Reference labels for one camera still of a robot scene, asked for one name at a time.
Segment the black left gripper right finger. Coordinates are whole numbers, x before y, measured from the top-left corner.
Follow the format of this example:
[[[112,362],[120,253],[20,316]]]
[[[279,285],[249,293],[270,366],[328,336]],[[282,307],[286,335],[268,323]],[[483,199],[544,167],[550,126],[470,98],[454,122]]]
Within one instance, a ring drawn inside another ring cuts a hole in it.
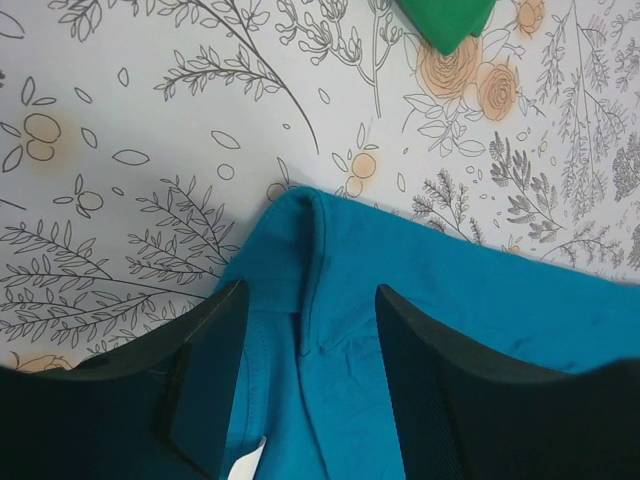
[[[409,479],[635,479],[639,363],[566,374],[431,318],[386,285],[376,323]]]

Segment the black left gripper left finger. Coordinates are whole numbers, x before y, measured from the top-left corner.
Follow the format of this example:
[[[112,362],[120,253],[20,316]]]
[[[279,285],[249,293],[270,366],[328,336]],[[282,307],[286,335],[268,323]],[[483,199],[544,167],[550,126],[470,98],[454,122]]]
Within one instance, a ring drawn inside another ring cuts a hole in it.
[[[219,478],[248,307],[232,281],[73,369],[3,369],[2,477]]]

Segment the blue t shirt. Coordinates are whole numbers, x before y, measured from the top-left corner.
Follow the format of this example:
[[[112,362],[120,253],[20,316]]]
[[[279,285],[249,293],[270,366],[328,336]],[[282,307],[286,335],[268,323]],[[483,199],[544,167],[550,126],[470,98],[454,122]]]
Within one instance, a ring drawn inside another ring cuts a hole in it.
[[[224,280],[224,465],[257,479],[635,479],[639,289],[297,188]]]

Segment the floral patterned table mat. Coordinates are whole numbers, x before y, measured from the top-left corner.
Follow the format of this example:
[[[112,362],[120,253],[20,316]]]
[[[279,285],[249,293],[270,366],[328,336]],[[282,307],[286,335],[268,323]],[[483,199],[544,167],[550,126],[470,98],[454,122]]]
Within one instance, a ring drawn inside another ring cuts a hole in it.
[[[639,279],[639,5],[499,1],[443,56],[393,1],[5,1],[1,364],[194,308],[307,184]]]

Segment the folded green t shirt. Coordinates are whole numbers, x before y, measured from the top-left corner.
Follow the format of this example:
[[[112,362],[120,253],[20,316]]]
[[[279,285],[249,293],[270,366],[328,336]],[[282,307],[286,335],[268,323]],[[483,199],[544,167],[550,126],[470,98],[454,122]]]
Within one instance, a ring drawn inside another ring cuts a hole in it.
[[[396,4],[428,44],[449,55],[468,37],[481,35],[496,0],[398,0]]]

